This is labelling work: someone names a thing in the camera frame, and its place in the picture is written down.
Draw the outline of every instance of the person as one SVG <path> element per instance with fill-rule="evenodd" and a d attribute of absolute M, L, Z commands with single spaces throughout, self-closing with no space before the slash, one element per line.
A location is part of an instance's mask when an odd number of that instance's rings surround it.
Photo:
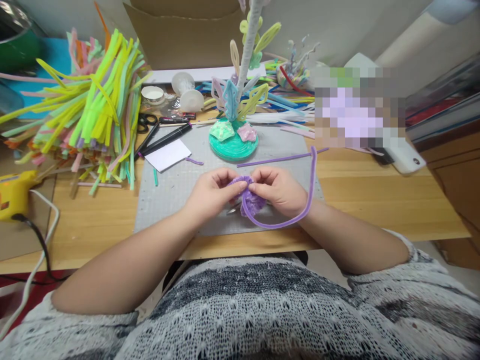
<path fill-rule="evenodd" d="M 151 315 L 138 307 L 194 234 L 242 193 L 200 176 L 183 208 L 116 244 L 47 294 L 0 343 L 5 359 L 478 359 L 479 299 L 402 235 L 314 201 L 299 225 L 351 290 L 292 254 L 195 261 Z M 249 189 L 295 217 L 307 193 L 259 167 Z"/>

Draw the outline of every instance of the white paper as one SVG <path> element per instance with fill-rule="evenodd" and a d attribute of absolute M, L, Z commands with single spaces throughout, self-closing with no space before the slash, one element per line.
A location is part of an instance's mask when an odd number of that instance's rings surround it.
<path fill-rule="evenodd" d="M 191 154 L 192 152 L 185 146 L 182 140 L 177 139 L 164 147 L 159 148 L 157 151 L 149 153 L 145 156 L 145 159 L 155 169 L 162 172 Z"/>
<path fill-rule="evenodd" d="M 212 77 L 227 80 L 230 79 L 232 74 L 235 73 L 233 66 L 226 67 L 207 67 L 200 69 L 181 69 L 181 70 L 154 70 L 151 71 L 152 75 L 143 82 L 143 84 L 170 84 L 172 78 L 176 73 L 186 72 L 189 73 L 196 83 L 204 81 L 212 81 Z M 260 75 L 261 77 L 267 76 L 265 70 L 265 64 L 261 63 L 259 68 L 248 70 L 248 77 L 254 77 Z"/>

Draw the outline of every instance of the white wall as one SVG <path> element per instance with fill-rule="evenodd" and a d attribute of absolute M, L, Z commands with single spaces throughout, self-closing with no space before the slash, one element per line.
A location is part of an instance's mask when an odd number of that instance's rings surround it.
<path fill-rule="evenodd" d="M 81 39 L 104 41 L 104 32 L 91 1 L 19 0 L 52 37 L 65 37 L 75 27 Z M 431 0 L 272 0 L 263 10 L 263 33 L 280 21 L 282 29 L 266 51 L 288 55 L 288 40 L 321 42 L 313 60 L 343 66 L 355 53 L 376 59 Z M 111 29 L 136 38 L 122 0 L 98 0 Z M 480 9 L 443 33 L 401 67 L 401 92 L 407 96 L 480 52 Z"/>
<path fill-rule="evenodd" d="M 93 0 L 17 0 L 49 37 L 66 38 L 66 32 L 76 28 L 78 38 L 91 36 L 102 44 L 105 33 Z M 103 19 L 110 30 L 118 28 L 125 37 L 137 38 L 123 3 L 130 0 L 97 0 Z"/>

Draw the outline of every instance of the gray cutting mat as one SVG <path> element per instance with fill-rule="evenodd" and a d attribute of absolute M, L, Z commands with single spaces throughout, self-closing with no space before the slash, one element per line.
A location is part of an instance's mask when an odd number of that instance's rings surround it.
<path fill-rule="evenodd" d="M 211 125 L 194 126 L 181 137 L 191 151 L 191 158 L 204 162 L 203 166 L 182 160 L 158 174 L 158 186 L 155 186 L 153 167 L 148 161 L 143 166 L 138 208 L 135 220 L 135 232 L 139 232 L 157 221 L 177 212 L 185 204 L 199 176 L 221 167 L 234 168 L 240 175 L 249 175 L 255 166 L 237 168 L 236 164 L 226 162 L 210 150 L 209 131 Z M 280 131 L 276 126 L 256 126 L 258 148 L 244 163 L 283 158 L 304 154 L 309 150 L 303 136 Z M 162 127 L 155 140 L 165 136 L 175 128 Z M 310 156 L 295 160 L 273 162 L 267 166 L 276 166 L 289 170 L 293 177 L 308 191 L 310 182 Z M 314 198 L 324 198 L 318 178 L 315 177 Z M 240 210 L 227 214 L 227 208 L 216 218 L 205 224 L 197 236 L 216 236 L 226 234 L 250 233 L 267 230 L 254 225 L 248 218 L 240 215 Z M 265 206 L 255 218 L 264 224 L 278 224 L 287 218 L 271 206 Z"/>

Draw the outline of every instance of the blue paper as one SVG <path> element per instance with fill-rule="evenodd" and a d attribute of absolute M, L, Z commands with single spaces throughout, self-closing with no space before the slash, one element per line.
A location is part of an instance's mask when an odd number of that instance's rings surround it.
<path fill-rule="evenodd" d="M 69 54 L 69 42 L 67 39 L 59 38 L 49 38 L 44 37 L 42 39 L 44 46 L 42 59 L 49 64 L 52 68 L 58 70 L 62 74 L 70 74 L 71 70 L 71 59 Z M 51 79 L 52 77 L 44 70 L 40 65 L 35 69 L 37 78 L 47 78 Z M 28 107 L 31 105 L 38 104 L 42 101 L 42 97 L 31 97 L 23 96 L 20 94 L 20 91 L 26 92 L 38 92 L 43 88 L 53 88 L 57 86 L 54 83 L 43 83 L 43 82 L 26 82 L 26 81 L 14 81 L 1 79 L 1 81 L 10 89 L 15 91 L 23 99 L 23 106 Z M 19 115 L 19 119 L 43 119 L 47 116 L 48 112 L 27 112 L 23 115 Z"/>

